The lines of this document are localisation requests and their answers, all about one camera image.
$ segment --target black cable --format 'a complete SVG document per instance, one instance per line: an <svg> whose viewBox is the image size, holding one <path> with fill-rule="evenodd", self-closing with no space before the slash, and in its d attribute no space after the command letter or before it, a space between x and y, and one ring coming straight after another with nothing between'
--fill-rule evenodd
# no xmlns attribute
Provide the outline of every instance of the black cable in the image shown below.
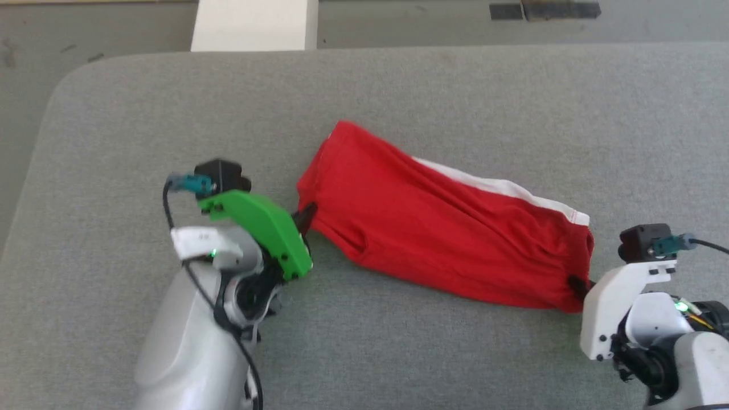
<svg viewBox="0 0 729 410"><path fill-rule="evenodd" d="M165 186L162 189L162 207L165 210L165 218L167 219L167 226L172 230L175 227L175 222L172 220L172 211L170 210L170 202L167 198L170 188L172 187L172 181L168 180L165 182ZM205 299L205 302L210 306L210 310L215 309L215 303L213 303L212 298L208 296L207 293L205 293L205 290L203 289L203 286L200 284L200 280L198 278L198 275L195 274L195 272L192 271L192 268L190 267L190 261L189 260L183 260L182 261L182 267L187 272L188 277L190 278L190 281L195 286L195 288L200 293L200 296ZM255 363L253 363L253 357L251 357L251 354L248 352L248 349L243 345L243 342L230 331L228 332L233 337L233 340L238 345L238 347L241 349L241 352L243 353L243 356L246 358L246 362L248 362L248 367L251 369L251 375L253 376L253 382L256 384L256 392L258 393L258 396L253 401L253 410L263 410L263 388L261 387L261 378L258 374L258 368L256 368Z"/></svg>
<svg viewBox="0 0 729 410"><path fill-rule="evenodd" d="M713 250L718 250L719 252L724 252L725 254L729 255L729 249L725 247L721 247L717 244L712 244L711 242L702 241L701 239L695 239L691 238L688 240L691 244L697 244L697 245L703 245L705 247L712 248Z"/></svg>

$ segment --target green plastic part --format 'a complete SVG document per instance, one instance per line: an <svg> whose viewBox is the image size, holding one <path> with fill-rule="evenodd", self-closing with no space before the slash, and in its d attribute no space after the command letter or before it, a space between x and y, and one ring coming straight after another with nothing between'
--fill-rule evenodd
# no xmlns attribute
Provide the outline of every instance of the green plastic part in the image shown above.
<svg viewBox="0 0 729 410"><path fill-rule="evenodd" d="M304 277L313 267L304 239L288 212L270 199L241 190L229 190L202 199L198 206L210 220L229 217L266 248L284 271L284 280Z"/></svg>

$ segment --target gray fabric surface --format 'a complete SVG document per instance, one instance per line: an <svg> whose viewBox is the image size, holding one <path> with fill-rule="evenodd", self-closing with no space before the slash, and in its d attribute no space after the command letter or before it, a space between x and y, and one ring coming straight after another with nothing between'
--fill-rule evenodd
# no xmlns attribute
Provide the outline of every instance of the gray fabric surface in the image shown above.
<svg viewBox="0 0 729 410"><path fill-rule="evenodd" d="M58 86L0 264L0 407L129 409L177 271L160 189L215 155L293 209L348 118L406 152L515 181L592 217L591 277L618 233L665 221L729 244L729 45L572 45L111 59ZM187 196L180 224L204 223ZM467 301L349 263L311 236L255 352L269 409L639 409L578 347L580 316ZM726 259L660 287L729 302Z"/></svg>

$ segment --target red shorts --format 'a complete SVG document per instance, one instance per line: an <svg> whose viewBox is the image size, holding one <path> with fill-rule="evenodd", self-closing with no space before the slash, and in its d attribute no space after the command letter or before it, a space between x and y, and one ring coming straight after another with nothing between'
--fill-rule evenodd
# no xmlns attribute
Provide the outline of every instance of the red shorts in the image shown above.
<svg viewBox="0 0 729 410"><path fill-rule="evenodd" d="M412 158L340 122L297 188L358 265L479 301L581 312L590 218L503 179Z"/></svg>

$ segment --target black tape on floor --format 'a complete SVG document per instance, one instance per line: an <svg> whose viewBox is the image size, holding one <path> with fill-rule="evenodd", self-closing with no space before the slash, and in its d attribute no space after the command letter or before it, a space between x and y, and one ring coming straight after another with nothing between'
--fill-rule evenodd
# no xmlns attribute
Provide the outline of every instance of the black tape on floor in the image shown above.
<svg viewBox="0 0 729 410"><path fill-rule="evenodd" d="M521 20L521 4L489 4L492 20Z"/></svg>
<svg viewBox="0 0 729 410"><path fill-rule="evenodd" d="M597 18L602 11L599 3L575 3L572 1L522 0L527 20L551 20L553 18Z"/></svg>

